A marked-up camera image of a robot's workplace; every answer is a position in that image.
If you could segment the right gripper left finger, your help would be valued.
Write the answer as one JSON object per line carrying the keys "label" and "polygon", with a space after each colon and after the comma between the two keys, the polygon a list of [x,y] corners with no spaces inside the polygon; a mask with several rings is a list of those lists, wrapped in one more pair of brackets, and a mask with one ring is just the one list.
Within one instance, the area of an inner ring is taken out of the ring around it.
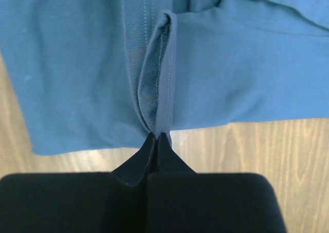
{"label": "right gripper left finger", "polygon": [[144,232],[156,139],[112,172],[20,173],[1,179],[1,232]]}

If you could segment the blue-grey t-shirt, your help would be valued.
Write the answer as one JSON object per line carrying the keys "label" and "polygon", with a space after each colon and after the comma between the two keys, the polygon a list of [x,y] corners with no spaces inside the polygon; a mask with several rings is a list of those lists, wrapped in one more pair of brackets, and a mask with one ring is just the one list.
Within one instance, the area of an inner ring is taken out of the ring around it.
{"label": "blue-grey t-shirt", "polygon": [[33,151],[328,117],[328,0],[1,0]]}

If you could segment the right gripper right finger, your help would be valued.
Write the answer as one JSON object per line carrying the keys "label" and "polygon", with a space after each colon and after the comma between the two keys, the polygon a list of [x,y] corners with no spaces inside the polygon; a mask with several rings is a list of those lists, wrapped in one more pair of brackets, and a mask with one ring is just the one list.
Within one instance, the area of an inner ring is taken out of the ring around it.
{"label": "right gripper right finger", "polygon": [[196,173],[161,134],[148,176],[148,232],[285,232],[272,185],[256,173]]}

